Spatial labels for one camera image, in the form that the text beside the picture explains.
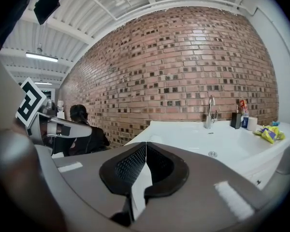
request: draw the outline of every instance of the soap dispenser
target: soap dispenser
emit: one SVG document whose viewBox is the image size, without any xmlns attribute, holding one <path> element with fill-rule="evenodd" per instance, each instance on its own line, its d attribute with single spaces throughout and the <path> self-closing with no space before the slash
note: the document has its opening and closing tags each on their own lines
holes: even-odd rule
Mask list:
<svg viewBox="0 0 290 232">
<path fill-rule="evenodd" d="M 232 113 L 232 119 L 231 119 L 231 126 L 235 129 L 239 129 L 241 126 L 241 116 L 242 114 L 238 112 L 238 105 L 236 105 L 236 111 L 235 113 Z"/>
</svg>

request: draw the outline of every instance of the chrome faucet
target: chrome faucet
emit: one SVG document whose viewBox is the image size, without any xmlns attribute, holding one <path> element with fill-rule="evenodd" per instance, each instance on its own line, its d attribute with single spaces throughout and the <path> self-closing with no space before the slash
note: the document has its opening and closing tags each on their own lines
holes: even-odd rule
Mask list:
<svg viewBox="0 0 290 232">
<path fill-rule="evenodd" d="M 212 124 L 212 106 L 215 106 L 215 98 L 213 95 L 208 100 L 208 115 L 206 116 L 205 128 L 211 129 Z"/>
</svg>

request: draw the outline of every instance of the light fixture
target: light fixture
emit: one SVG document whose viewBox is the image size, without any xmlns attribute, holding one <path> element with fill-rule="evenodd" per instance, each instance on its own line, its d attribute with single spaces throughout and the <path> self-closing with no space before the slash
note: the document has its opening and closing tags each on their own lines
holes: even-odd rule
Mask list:
<svg viewBox="0 0 290 232">
<path fill-rule="evenodd" d="M 52 83 L 34 82 L 35 84 L 52 85 Z"/>
<path fill-rule="evenodd" d="M 58 62 L 58 58 L 38 54 L 38 53 L 32 53 L 32 52 L 26 52 L 26 57 L 27 58 L 35 58 L 35 59 L 40 59 L 40 60 L 46 60 L 46 61 L 51 61 L 51 62 Z"/>
</svg>

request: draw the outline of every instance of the white sticker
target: white sticker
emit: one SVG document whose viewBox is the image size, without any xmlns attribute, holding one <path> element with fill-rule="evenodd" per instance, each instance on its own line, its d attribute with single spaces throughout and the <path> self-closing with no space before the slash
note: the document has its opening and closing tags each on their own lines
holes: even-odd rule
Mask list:
<svg viewBox="0 0 290 232">
<path fill-rule="evenodd" d="M 16 117 L 19 118 L 26 127 L 29 127 L 37 111 L 46 100 L 46 96 L 34 84 L 30 77 L 23 82 L 21 88 L 25 91 L 26 96 L 17 110 Z"/>
</svg>

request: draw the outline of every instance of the person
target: person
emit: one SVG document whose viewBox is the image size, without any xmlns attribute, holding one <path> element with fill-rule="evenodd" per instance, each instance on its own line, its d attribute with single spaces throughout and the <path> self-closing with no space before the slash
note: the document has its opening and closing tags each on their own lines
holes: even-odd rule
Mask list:
<svg viewBox="0 0 290 232">
<path fill-rule="evenodd" d="M 73 122 L 89 125 L 88 113 L 83 105 L 73 105 L 70 108 L 70 118 Z M 75 156 L 106 150 L 110 145 L 104 131 L 98 127 L 91 127 L 92 133 L 88 137 L 66 140 L 63 149 L 64 156 Z"/>
</svg>

